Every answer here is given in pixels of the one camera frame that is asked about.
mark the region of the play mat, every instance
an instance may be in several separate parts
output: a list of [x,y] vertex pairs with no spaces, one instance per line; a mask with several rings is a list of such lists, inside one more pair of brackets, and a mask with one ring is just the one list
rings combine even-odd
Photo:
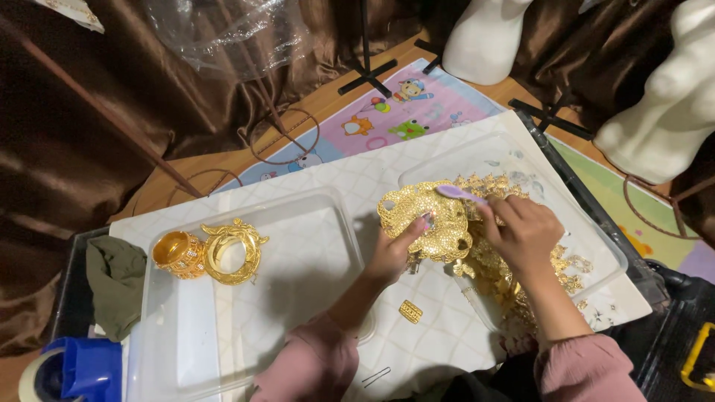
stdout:
[[[321,122],[321,135],[314,150],[301,160],[288,165],[257,162],[243,172],[237,172],[240,183],[233,180],[217,191],[269,180],[459,127],[505,110],[442,69],[437,68],[424,75],[422,70],[427,64],[424,59],[416,60],[386,79],[385,86],[395,92],[391,98],[386,99],[373,89]],[[315,135],[316,130],[311,129],[297,139],[301,144],[312,144]],[[707,270],[715,265],[715,251],[702,241],[676,239],[640,221],[628,208],[623,198],[623,180],[616,173],[557,139],[552,138],[551,141],[644,258],[658,260],[671,269],[715,283],[715,273]],[[291,160],[300,154],[300,149],[291,143],[268,160]],[[672,209],[668,205],[635,187],[629,193],[641,214],[663,229],[677,232]]]

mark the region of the plastic bag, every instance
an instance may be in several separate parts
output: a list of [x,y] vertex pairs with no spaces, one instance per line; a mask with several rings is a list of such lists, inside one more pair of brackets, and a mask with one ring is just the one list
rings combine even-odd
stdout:
[[144,0],[157,36],[203,77],[238,82],[305,57],[297,0]]

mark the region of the plastic tray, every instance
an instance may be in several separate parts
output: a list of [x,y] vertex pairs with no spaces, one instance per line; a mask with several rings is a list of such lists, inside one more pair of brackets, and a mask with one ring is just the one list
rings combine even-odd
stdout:
[[[575,302],[587,298],[628,268],[628,260],[616,244],[504,132],[488,134],[420,163],[402,173],[398,184],[402,187],[425,181],[454,180],[458,175],[466,178],[472,173],[479,177],[506,173],[510,185],[519,184],[532,200],[554,211],[567,231],[560,241],[567,247],[564,257],[576,254],[593,264],[591,273],[582,273],[575,267],[564,270],[567,275],[581,277],[584,289],[571,295]],[[462,290],[473,286],[471,278],[455,279]],[[501,307],[494,297],[471,291],[465,295],[484,324],[491,330],[499,330]]]
[[[136,373],[141,401],[213,395],[209,400],[218,401],[216,394],[251,384],[280,351],[285,333],[335,301],[363,268],[352,221],[335,188],[244,207],[174,230],[205,240],[200,223],[226,225],[235,217],[270,237],[261,245],[255,285],[222,285],[209,275],[179,280],[147,264]],[[240,243],[230,246],[222,269],[238,269],[244,253]],[[374,332],[370,314],[360,342]]]

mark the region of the pink sleeve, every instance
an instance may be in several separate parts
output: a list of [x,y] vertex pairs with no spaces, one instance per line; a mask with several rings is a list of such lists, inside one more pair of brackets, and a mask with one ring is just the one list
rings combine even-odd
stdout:
[[588,335],[540,354],[534,376],[544,401],[645,401],[628,376],[632,370],[613,339]]
[[257,375],[251,402],[339,401],[358,370],[358,340],[345,336],[326,313],[285,337],[266,371]]

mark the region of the black metal stand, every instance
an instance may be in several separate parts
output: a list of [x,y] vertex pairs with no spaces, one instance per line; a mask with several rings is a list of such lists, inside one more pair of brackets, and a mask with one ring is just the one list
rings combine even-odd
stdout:
[[577,124],[566,121],[556,116],[556,113],[558,113],[558,111],[561,110],[562,107],[565,107],[570,96],[571,95],[569,92],[564,92],[561,97],[558,98],[556,104],[553,107],[548,108],[547,110],[541,110],[516,98],[509,101],[509,106],[513,107],[514,109],[523,110],[525,113],[541,120],[541,123],[539,123],[538,125],[538,128],[541,131],[546,130],[548,126],[554,126],[562,129],[565,132],[569,132],[573,135],[576,135],[577,137],[583,138],[586,141],[591,141],[593,137],[595,137],[595,135],[589,129],[586,129],[585,127],[581,127]]
[[429,75],[429,73],[432,72],[432,70],[435,69],[439,65],[439,63],[442,62],[442,49],[436,45],[431,44],[430,42],[423,41],[422,39],[417,39],[415,41],[415,46],[419,47],[422,50],[426,50],[427,52],[434,53],[437,55],[434,60],[432,60],[429,64],[427,64],[427,67],[425,67],[422,70],[422,73],[424,75]]
[[385,98],[389,98],[393,93],[382,82],[378,81],[378,76],[398,65],[398,61],[392,59],[387,63],[372,70],[370,69],[370,40],[368,39],[368,0],[360,0],[360,17],[363,20],[363,59],[365,66],[361,66],[360,62],[355,60],[353,69],[360,74],[360,78],[342,86],[337,93],[344,95],[360,85],[369,82],[373,87],[377,88]]

